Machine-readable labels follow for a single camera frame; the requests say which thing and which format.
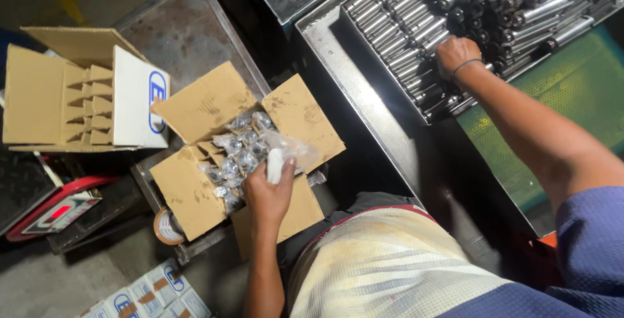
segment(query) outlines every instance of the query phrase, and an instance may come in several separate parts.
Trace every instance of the rubber band bracelet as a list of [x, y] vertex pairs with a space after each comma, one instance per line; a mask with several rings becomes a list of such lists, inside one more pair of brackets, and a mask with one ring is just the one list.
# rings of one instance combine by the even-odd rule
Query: rubber band bracelet
[[455, 80], [455, 73], [457, 73], [457, 71], [461, 67], [464, 67], [466, 64], [469, 64], [470, 62], [474, 62], [475, 60], [478, 60], [479, 62], [481, 62], [480, 58], [473, 58], [473, 59], [469, 59], [469, 60], [465, 61], [464, 63], [460, 64], [459, 66], [457, 66], [457, 68], [455, 68], [455, 70], [450, 73], [450, 81], [454, 81]]

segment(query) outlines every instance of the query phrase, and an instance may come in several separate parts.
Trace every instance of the shirt sleeve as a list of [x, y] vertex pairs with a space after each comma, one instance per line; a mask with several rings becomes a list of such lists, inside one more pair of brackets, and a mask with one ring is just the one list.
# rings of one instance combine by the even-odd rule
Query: shirt sleeve
[[549, 294], [596, 316], [624, 312], [624, 187], [569, 197], [557, 212], [557, 250], [566, 288]]

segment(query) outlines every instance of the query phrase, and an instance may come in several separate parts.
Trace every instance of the green perforated panel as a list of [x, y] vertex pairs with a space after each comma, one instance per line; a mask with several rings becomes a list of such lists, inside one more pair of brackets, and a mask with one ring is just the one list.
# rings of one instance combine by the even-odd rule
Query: green perforated panel
[[[624, 52], [598, 26], [523, 74], [513, 85], [573, 120], [619, 153], [624, 142]], [[512, 200], [526, 212], [546, 201], [480, 106], [458, 118]]]

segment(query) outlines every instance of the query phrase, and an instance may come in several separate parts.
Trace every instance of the worker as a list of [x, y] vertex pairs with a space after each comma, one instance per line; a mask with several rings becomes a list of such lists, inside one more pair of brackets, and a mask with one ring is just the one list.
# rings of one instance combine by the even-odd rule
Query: worker
[[266, 166], [245, 181], [248, 317], [624, 317], [624, 164], [490, 73], [471, 40], [451, 36], [436, 52], [442, 77], [477, 99], [548, 195], [565, 287], [540, 292], [489, 273], [412, 199], [361, 193], [349, 212], [307, 229], [328, 228], [303, 246], [284, 289], [276, 242], [292, 192], [289, 159], [278, 185], [266, 181]]

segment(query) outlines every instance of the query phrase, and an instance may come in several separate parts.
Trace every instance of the white cloth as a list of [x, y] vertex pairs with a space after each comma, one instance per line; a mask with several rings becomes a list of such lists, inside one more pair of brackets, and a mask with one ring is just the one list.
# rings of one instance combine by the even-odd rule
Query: white cloth
[[289, 285], [292, 317], [433, 317], [510, 281], [468, 263], [434, 221], [369, 210], [309, 246]]

